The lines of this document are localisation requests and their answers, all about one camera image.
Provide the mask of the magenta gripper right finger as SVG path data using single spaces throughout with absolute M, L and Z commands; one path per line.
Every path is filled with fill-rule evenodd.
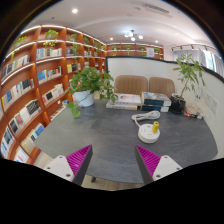
M 182 169 L 168 155 L 159 156 L 139 145 L 136 146 L 135 156 L 145 184 L 152 183 Z

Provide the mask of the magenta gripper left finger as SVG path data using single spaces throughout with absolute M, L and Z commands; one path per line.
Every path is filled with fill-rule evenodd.
M 45 170 L 81 186 L 92 155 L 92 146 L 88 145 L 68 156 L 57 156 L 45 167 Z

